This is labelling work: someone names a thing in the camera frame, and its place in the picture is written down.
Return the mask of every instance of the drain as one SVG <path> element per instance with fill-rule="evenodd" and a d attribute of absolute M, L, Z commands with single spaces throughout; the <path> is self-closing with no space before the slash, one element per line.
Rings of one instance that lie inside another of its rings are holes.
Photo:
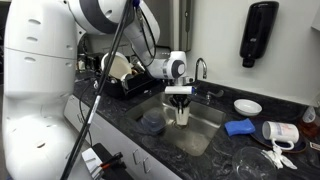
<path fill-rule="evenodd" d="M 176 121 L 173 121 L 172 123 L 173 127 L 175 127 L 176 129 L 179 129 L 179 130 L 183 130 L 183 129 L 186 129 L 189 127 L 189 124 L 187 125 L 178 125 Z"/>

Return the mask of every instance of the blue sponge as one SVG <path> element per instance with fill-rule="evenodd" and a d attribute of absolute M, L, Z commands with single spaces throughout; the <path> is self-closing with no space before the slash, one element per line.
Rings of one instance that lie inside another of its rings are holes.
<path fill-rule="evenodd" d="M 224 126 L 226 127 L 229 136 L 236 134 L 251 134 L 256 131 L 256 128 L 248 118 L 242 121 L 230 121 Z"/>

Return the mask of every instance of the white robot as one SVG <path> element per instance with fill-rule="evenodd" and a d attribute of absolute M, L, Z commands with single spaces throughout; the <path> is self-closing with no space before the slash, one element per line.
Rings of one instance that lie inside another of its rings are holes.
<path fill-rule="evenodd" d="M 150 51 L 160 35 L 158 23 L 142 0 L 134 2 L 147 17 L 154 37 L 148 30 L 143 36 L 139 20 L 126 26 L 124 34 L 139 59 L 155 78 L 185 76 L 184 52 L 154 59 Z M 2 126 L 6 167 L 13 179 L 61 177 L 75 142 L 63 111 L 73 92 L 77 43 L 85 33 L 114 33 L 125 3 L 12 1 L 5 36 Z"/>

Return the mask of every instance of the stainless steel sink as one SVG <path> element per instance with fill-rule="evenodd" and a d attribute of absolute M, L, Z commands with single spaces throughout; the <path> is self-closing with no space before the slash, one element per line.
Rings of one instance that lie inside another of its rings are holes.
<path fill-rule="evenodd" d="M 151 108 L 164 113 L 166 127 L 159 136 L 192 156 L 200 156 L 225 120 L 225 113 L 214 108 L 191 102 L 188 125 L 175 125 L 175 108 L 169 102 L 170 95 L 160 93 L 127 111 L 127 117 L 138 121 Z"/>

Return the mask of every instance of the soap dispenser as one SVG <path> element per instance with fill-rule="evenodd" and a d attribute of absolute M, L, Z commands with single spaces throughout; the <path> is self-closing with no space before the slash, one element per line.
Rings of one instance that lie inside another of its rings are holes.
<path fill-rule="evenodd" d="M 250 6 L 240 48 L 243 67 L 253 67 L 255 60 L 264 55 L 278 8 L 279 3 L 275 1 L 263 1 Z"/>

